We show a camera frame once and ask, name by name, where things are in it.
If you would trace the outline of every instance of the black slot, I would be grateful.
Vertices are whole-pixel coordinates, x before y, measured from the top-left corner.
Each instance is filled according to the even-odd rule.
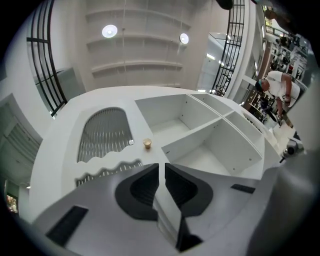
[[[205,181],[170,163],[165,164],[165,186],[184,217],[201,215],[214,196]]]
[[[88,209],[73,206],[55,226],[46,234],[56,244],[64,247],[86,216]]]
[[[119,207],[137,220],[157,221],[158,213],[152,208],[159,187],[159,164],[142,166],[144,170],[121,181],[115,189]]]
[[[233,184],[231,186],[232,189],[234,190],[239,190],[245,193],[253,194],[255,192],[255,188],[251,186],[245,186],[245,185],[240,185],[240,184]]]

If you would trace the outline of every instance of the shelf compartment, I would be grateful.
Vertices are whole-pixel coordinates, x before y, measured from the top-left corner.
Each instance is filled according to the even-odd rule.
[[[262,153],[264,150],[263,135],[260,131],[253,126],[245,117],[241,116],[237,112],[229,113],[225,116],[234,126],[236,126],[247,138],[250,140],[257,150]]]
[[[210,108],[217,111],[220,115],[225,115],[232,111],[230,107],[208,93],[192,94],[192,96],[207,104]]]
[[[224,119],[165,145],[162,150],[172,164],[227,176],[240,176],[262,160],[251,143]]]
[[[188,131],[219,118],[190,95],[178,94],[135,101],[154,137],[172,141]]]
[[[104,15],[104,16],[112,16],[111,14],[113,14],[116,17],[123,17],[123,12],[124,12],[124,8],[104,8],[104,9],[95,9],[95,10],[90,10],[87,14],[86,14],[86,19],[89,21],[90,19],[92,19],[94,16],[96,15]],[[162,17],[165,19],[170,19],[173,20],[175,23],[182,23],[183,26],[186,26],[187,28],[191,27],[191,24],[180,20],[177,17],[174,17],[172,15],[163,13],[163,12],[159,12],[159,11],[155,11],[155,10],[150,10],[150,9],[138,9],[138,8],[126,8],[125,9],[126,13],[139,13],[142,14],[143,16],[146,15],[154,15],[154,16],[158,16],[158,17]]]

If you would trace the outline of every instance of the ceiling shelf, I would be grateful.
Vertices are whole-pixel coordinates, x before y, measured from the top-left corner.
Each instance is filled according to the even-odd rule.
[[[105,71],[109,69],[116,69],[120,67],[128,67],[128,66],[164,66],[164,67],[177,67],[179,69],[182,68],[182,63],[177,62],[168,62],[168,61],[156,61],[156,60],[135,60],[135,61],[126,61],[125,63],[122,62],[116,62],[116,63],[110,63],[106,65],[100,65],[93,67],[91,69],[91,72],[97,73],[100,71]]]
[[[91,10],[91,11],[88,11],[88,13],[86,14],[86,18],[88,19],[96,14],[101,14],[101,13],[123,12],[123,11],[124,11],[123,8]],[[173,19],[174,21],[182,23],[183,25],[185,25],[189,28],[191,27],[191,25],[189,23],[186,23],[182,20],[179,20],[178,18],[173,17],[169,14],[165,14],[165,13],[155,11],[155,10],[129,8],[129,9],[125,9],[125,11],[126,12],[135,12],[135,13],[147,13],[147,14],[151,14],[151,15],[162,16],[165,18]]]
[[[173,43],[176,45],[180,45],[182,47],[186,47],[186,44],[181,43],[179,40],[173,40],[167,37],[163,37],[163,36],[158,36],[158,35],[151,35],[151,34],[121,34],[118,33],[117,35],[115,35],[114,37],[112,37],[112,39],[119,39],[119,38],[140,38],[140,39],[153,39],[153,40],[159,40],[159,41],[164,41],[164,42],[168,42],[168,43]],[[88,46],[97,42],[102,42],[105,40],[111,40],[111,38],[105,38],[100,36],[99,38],[91,38],[88,40],[88,42],[86,43]]]
[[[180,83],[151,84],[151,86],[181,88]]]

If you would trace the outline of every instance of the white counter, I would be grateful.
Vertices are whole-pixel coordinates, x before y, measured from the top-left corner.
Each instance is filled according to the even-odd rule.
[[[168,163],[168,158],[173,159],[175,156],[166,156],[163,147],[176,147],[179,143],[196,136],[196,134],[202,134],[204,130],[208,131],[209,134],[211,132],[210,129],[213,129],[212,126],[218,122],[222,122],[222,125],[231,129],[232,133],[234,131],[234,136],[236,136],[239,141],[245,143],[248,150],[252,151],[254,157],[259,158],[255,164],[246,168],[241,174],[234,175],[260,179],[263,171],[272,163],[278,161],[279,156],[272,147],[274,144],[273,135],[252,114],[235,102],[226,98],[208,95],[208,97],[214,97],[215,101],[218,100],[221,102],[222,105],[226,106],[226,109],[231,109],[231,111],[226,114],[220,114],[207,106],[205,104],[206,102],[203,103],[202,97],[199,96],[197,99],[192,96],[195,94],[203,93],[171,87],[121,86],[97,89],[70,100],[57,115],[45,135],[35,159],[29,198],[32,219],[34,220],[44,209],[74,190],[76,188],[75,179],[78,179],[84,174],[94,175],[98,173],[101,168],[112,170],[121,162],[132,163],[135,160],[140,160],[143,165],[159,163],[160,186],[156,192],[155,204],[162,208],[173,228],[178,230],[181,217],[180,211],[165,187],[164,177],[164,163]],[[166,131],[163,132],[159,126],[152,127],[151,129],[135,101],[170,95],[186,95],[186,99],[196,105],[196,109],[200,108],[201,113],[207,115],[208,117],[206,118],[209,118],[210,121],[205,124],[199,123],[197,127],[185,127],[179,120],[176,123],[173,122],[173,124],[177,126],[175,130],[169,130],[169,132],[176,133],[176,138],[165,135]],[[97,111],[110,107],[117,107],[125,111],[134,144],[125,147],[121,152],[109,152],[102,158],[93,157],[86,163],[81,161],[77,162],[80,138],[85,123]],[[191,113],[198,122],[199,118],[196,118],[197,115],[193,111],[192,109]],[[160,118],[160,113],[161,111],[158,112],[158,116],[155,115],[154,117]],[[261,130],[261,133],[257,133],[258,130],[254,128],[254,132],[258,134],[258,137],[252,137],[251,133],[248,133],[247,128],[252,129],[253,125],[244,118],[243,113]],[[163,135],[156,138],[152,130],[154,133],[158,133],[158,135]],[[221,142],[226,144],[226,150],[228,145],[232,143],[231,141],[228,142],[228,137],[229,136],[226,135],[225,140]],[[145,138],[152,140],[150,150],[144,148],[143,139]],[[198,153],[201,148],[202,146],[198,147],[195,153]],[[223,155],[218,154],[217,157],[220,157],[222,161],[224,160]]]

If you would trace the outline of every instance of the metal grille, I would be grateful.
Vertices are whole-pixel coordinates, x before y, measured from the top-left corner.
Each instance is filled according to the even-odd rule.
[[[33,12],[30,37],[26,38],[31,44],[35,83],[40,86],[39,93],[52,117],[68,102],[58,79],[51,48],[50,27],[54,2],[43,1]]]
[[[126,113],[120,108],[106,108],[86,122],[78,152],[78,162],[103,158],[108,152],[121,152],[134,140]]]
[[[211,94],[225,96],[237,65],[243,39],[245,0],[234,0],[229,11],[229,21],[220,66],[212,85]]]
[[[262,133],[262,131],[258,128],[258,126],[256,126],[256,124],[254,122],[252,122],[248,117],[246,117],[246,119],[255,127],[257,128],[257,130]]]
[[[85,174],[82,178],[76,179],[75,180],[75,184],[77,187],[79,187],[80,185],[95,180],[97,178],[103,177],[103,176],[108,176],[108,175],[113,175],[116,174],[118,172],[123,172],[123,171],[127,171],[131,168],[135,168],[135,167],[139,167],[142,166],[142,163],[137,160],[133,163],[122,163],[120,164],[116,169],[114,170],[108,170],[106,168],[103,168],[98,174],[96,175],[90,175],[90,174]]]

